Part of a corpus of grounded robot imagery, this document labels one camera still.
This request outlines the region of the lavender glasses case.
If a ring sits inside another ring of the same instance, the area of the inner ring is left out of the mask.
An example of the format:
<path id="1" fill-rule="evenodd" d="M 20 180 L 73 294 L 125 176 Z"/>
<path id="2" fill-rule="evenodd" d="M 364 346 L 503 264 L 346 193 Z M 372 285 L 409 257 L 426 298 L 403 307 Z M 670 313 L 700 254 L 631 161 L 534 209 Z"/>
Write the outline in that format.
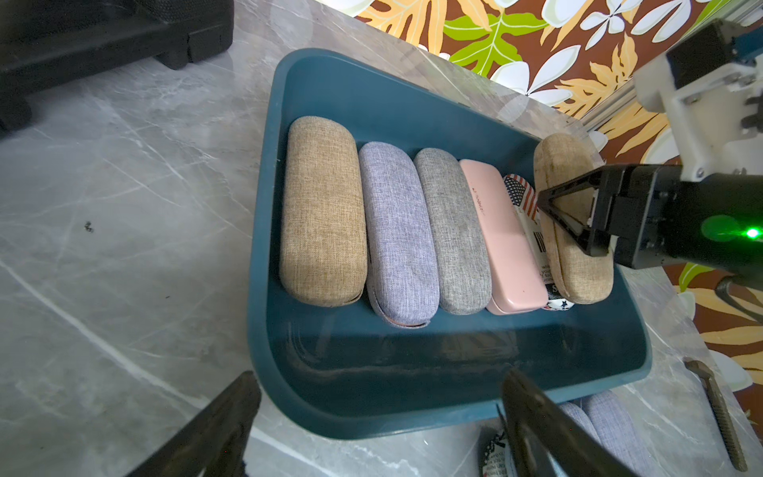
<path id="1" fill-rule="evenodd" d="M 607 391 L 584 397 L 580 405 L 607 451 L 637 475 L 655 475 L 653 459 L 633 419 L 614 393 Z"/>
<path id="2" fill-rule="evenodd" d="M 588 414 L 575 401 L 561 403 L 560 409 L 581 429 L 583 429 L 594 441 L 600 443 L 600 438 Z"/>

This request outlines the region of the grey fabric glasses case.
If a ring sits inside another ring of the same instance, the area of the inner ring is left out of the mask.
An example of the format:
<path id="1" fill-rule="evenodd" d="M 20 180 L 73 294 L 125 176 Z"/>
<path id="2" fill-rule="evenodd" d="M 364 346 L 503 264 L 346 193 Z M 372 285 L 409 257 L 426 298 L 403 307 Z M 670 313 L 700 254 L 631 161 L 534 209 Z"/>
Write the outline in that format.
<path id="1" fill-rule="evenodd" d="M 486 308 L 492 296 L 488 252 L 471 191 L 458 160 L 425 148 L 413 159 L 432 230 L 440 307 L 454 315 Z"/>

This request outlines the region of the purple fabric glasses case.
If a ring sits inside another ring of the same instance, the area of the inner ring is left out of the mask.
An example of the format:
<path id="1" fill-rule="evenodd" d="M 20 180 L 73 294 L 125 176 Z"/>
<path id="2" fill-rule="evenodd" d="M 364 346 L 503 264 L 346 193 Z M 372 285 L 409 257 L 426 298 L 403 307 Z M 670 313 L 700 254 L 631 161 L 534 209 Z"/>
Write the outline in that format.
<path id="1" fill-rule="evenodd" d="M 439 308 L 434 240 L 421 182 L 403 149 L 369 142 L 359 151 L 369 247 L 367 292 L 375 312 L 423 328 Z"/>

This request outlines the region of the pink glasses case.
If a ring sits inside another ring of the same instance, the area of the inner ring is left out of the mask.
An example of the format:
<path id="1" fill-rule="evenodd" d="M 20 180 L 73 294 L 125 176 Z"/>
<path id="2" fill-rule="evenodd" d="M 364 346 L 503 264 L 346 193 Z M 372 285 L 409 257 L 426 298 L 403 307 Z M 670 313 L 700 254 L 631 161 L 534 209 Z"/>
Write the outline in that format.
<path id="1" fill-rule="evenodd" d="M 501 316 L 543 308 L 548 292 L 499 170 L 471 159 L 462 159 L 459 165 L 488 252 L 492 293 L 487 310 Z"/>

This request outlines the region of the flag print glasses case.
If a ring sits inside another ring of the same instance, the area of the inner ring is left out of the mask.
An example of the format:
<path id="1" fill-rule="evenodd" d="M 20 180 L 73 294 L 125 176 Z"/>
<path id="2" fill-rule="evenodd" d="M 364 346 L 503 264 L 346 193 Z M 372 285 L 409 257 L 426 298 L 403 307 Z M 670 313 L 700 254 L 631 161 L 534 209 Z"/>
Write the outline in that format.
<path id="1" fill-rule="evenodd" d="M 483 429 L 480 450 L 480 474 L 482 477 L 512 477 L 516 475 L 510 463 L 510 449 L 506 433 L 497 429 Z"/>

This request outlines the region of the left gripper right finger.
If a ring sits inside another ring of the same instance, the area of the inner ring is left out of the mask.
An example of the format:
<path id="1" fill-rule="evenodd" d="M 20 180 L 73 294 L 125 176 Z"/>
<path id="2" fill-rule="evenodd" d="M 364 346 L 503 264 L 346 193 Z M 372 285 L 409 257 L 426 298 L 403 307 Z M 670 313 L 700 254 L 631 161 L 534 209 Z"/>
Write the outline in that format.
<path id="1" fill-rule="evenodd" d="M 632 476 L 634 472 L 598 444 L 516 369 L 502 386 L 498 414 L 519 476 Z"/>

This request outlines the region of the beige fabric glasses case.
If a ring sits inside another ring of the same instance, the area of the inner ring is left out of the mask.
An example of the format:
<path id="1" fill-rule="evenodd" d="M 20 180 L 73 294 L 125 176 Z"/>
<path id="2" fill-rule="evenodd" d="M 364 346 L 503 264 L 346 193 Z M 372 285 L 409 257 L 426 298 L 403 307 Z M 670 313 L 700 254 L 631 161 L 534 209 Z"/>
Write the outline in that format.
<path id="1" fill-rule="evenodd" d="M 286 291 L 315 306 L 351 304 L 368 275 L 359 154 L 343 125 L 302 116 L 288 131 L 279 275 Z"/>

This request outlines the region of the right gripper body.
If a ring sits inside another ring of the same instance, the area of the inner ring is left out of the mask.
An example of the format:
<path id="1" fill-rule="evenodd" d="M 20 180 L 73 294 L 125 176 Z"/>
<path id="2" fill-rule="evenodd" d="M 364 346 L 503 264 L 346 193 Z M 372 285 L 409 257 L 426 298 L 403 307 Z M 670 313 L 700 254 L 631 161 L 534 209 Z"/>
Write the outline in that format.
<path id="1" fill-rule="evenodd" d="M 679 166 L 604 166 L 596 224 L 615 238 L 616 264 L 641 270 L 693 262 L 762 286 L 762 179 L 681 179 Z"/>

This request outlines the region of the tan fabric glasses case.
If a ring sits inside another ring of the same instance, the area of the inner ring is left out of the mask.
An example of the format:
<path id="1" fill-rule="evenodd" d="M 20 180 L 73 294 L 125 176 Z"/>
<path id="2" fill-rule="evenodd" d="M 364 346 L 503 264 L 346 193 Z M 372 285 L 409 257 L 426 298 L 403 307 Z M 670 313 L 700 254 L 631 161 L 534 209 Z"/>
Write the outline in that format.
<path id="1" fill-rule="evenodd" d="M 556 133 L 542 140 L 534 151 L 534 186 L 542 192 L 600 165 L 580 140 Z M 614 284 L 612 256 L 594 258 L 584 254 L 573 238 L 544 212 L 540 213 L 540 228 L 552 279 L 560 294 L 580 305 L 606 299 Z"/>

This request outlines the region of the newspaper print glasses case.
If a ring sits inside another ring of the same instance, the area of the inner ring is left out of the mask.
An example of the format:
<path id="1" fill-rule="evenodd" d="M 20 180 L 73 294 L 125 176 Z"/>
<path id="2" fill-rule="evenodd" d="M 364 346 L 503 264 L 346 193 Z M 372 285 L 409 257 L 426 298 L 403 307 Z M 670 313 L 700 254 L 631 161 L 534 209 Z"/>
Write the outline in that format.
<path id="1" fill-rule="evenodd" d="M 544 306 L 544 310 L 569 311 L 574 306 L 574 303 L 563 297 L 558 291 L 550 271 L 548 253 L 546 252 L 544 237 L 540 229 L 540 219 L 538 218 L 536 191 L 528 180 L 517 174 L 506 175 L 504 177 L 504 184 L 520 224 L 528 238 L 531 251 L 534 254 L 534 260 L 538 265 L 540 276 L 546 287 L 548 301 Z"/>

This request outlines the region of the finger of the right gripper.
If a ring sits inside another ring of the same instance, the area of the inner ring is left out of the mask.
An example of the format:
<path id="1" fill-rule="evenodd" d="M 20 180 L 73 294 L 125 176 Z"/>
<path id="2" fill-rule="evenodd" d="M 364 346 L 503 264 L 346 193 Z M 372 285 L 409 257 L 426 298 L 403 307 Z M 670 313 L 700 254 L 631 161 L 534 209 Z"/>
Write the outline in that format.
<path id="1" fill-rule="evenodd" d="M 602 166 L 540 192 L 538 207 L 587 256 L 607 256 L 611 214 L 623 186 L 622 166 Z"/>

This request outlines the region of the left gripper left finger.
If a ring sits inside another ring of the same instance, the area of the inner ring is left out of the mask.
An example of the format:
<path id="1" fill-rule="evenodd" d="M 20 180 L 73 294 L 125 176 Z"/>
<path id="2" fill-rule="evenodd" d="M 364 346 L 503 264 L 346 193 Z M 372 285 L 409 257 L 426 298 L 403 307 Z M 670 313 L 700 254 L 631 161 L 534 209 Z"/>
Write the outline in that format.
<path id="1" fill-rule="evenodd" d="M 241 373 L 190 423 L 134 468 L 131 476 L 244 476 L 244 451 L 262 393 Z"/>

